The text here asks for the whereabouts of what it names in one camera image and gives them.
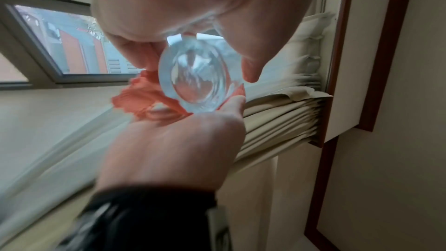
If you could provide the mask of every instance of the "white curtain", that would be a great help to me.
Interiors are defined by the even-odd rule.
[[[247,136],[231,173],[277,156],[317,133],[323,100],[319,40],[332,15],[304,18],[289,43],[247,84]],[[76,191],[91,185],[105,150],[131,117],[106,109],[0,192],[0,246]]]

